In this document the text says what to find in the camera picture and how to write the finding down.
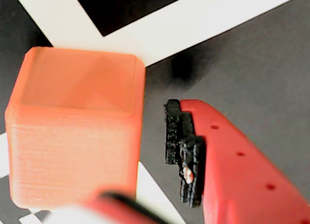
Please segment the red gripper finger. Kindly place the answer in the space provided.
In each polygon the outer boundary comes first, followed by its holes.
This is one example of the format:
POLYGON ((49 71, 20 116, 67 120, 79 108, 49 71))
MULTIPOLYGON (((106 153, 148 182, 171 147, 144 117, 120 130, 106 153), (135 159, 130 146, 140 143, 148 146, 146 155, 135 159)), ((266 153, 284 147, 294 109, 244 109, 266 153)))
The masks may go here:
POLYGON ((206 224, 309 223, 306 199, 225 115, 195 99, 168 100, 165 115, 166 164, 206 224))

